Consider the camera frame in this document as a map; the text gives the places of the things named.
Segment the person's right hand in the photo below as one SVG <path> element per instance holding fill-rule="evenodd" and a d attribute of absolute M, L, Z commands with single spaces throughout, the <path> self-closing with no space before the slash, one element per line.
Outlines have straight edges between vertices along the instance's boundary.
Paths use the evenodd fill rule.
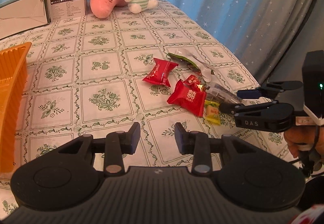
<path fill-rule="evenodd" d="M 284 132 L 283 137 L 287 142 L 288 149 L 293 158 L 297 158 L 299 155 L 298 143 L 314 144 L 315 139 L 315 126 L 294 126 Z M 324 148 L 323 148 L 323 126 L 320 127 L 319 140 L 316 144 L 316 150 L 321 155 L 323 160 Z"/>

